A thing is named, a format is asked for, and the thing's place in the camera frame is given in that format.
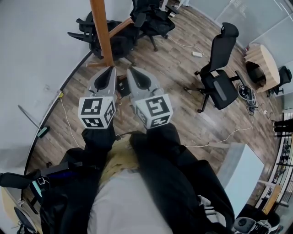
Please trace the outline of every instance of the white wall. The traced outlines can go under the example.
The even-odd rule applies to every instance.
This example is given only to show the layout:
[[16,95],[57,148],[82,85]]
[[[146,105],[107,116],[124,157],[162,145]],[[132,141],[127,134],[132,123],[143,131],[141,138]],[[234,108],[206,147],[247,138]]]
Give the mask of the white wall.
[[[110,20],[124,20],[131,9],[131,0],[106,1]],[[76,19],[89,11],[89,0],[0,0],[1,173],[23,174],[37,130],[17,105],[42,121],[58,89],[89,52],[87,43],[67,35],[78,32]],[[0,228],[16,233],[7,219],[0,202]]]

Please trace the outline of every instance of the wooden floor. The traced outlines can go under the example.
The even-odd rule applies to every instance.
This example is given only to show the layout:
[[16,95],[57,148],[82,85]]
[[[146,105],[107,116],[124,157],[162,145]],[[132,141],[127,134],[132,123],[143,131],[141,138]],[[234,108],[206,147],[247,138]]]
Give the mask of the wooden floor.
[[[238,128],[249,128],[253,117],[247,113],[246,104],[240,98],[223,110],[214,108],[210,99],[206,110],[201,114],[197,113],[196,110],[201,107],[204,96],[196,92],[189,94],[183,90],[183,87],[193,85],[203,87],[200,78],[195,77],[194,72],[209,62],[212,40],[219,34],[220,28],[190,7],[182,7],[179,12],[180,14],[172,19],[176,28],[170,32],[171,37],[184,45],[197,45],[205,53],[203,58],[191,56],[191,52],[196,51],[196,48],[182,47],[171,39],[162,37],[155,37],[159,51],[154,52],[149,39],[144,38],[139,40],[138,46],[131,55],[135,58],[137,66],[153,73],[165,93],[170,95],[174,107],[172,123],[179,132],[181,143],[200,146],[206,145],[208,142],[218,142],[226,139]],[[91,56],[88,61],[98,60]],[[126,72],[128,64],[116,62],[116,65],[119,74]],[[81,147],[84,146],[84,141],[81,137],[83,126],[77,117],[78,101],[86,90],[88,80],[98,70],[99,68],[87,68],[86,64],[83,64],[65,87],[65,95],[62,98],[73,135]],[[255,88],[248,78],[243,54],[238,46],[234,47],[230,61],[224,70],[230,77],[235,76],[235,71],[239,70],[246,82]],[[280,100],[275,97],[267,98],[266,93],[256,96],[258,104],[263,110],[267,109],[268,113],[273,112],[271,119],[281,119]],[[127,103],[127,98],[125,98],[124,122],[122,124],[119,122],[119,113],[116,113],[114,118],[116,133],[144,131],[138,117],[133,114]],[[38,140],[29,162],[28,172],[34,168],[45,167],[45,163],[49,161],[54,165],[58,164],[68,149],[77,147],[60,102],[50,115],[47,124],[51,130],[44,138]],[[227,143],[229,142],[248,144],[265,164],[261,178],[268,179],[277,156],[279,141],[274,138],[271,121],[264,114],[257,112],[253,128],[237,131],[228,139]],[[216,172],[221,167],[227,153],[227,150],[211,147],[190,147],[189,149],[198,159],[208,160]],[[258,185],[249,203],[255,203],[261,189],[261,185]]]

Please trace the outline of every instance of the wooden pillar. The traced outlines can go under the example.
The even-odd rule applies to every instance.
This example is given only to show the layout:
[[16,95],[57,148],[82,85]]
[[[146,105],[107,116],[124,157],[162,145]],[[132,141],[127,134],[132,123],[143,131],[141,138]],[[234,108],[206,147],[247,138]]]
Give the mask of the wooden pillar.
[[114,66],[104,0],[90,0],[105,66]]

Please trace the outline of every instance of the extension cord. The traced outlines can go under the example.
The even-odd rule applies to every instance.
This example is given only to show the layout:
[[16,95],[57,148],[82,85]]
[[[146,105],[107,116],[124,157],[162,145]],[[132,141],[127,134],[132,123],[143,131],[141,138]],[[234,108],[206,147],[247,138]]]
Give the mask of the extension cord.
[[193,51],[192,56],[202,58],[202,53]]

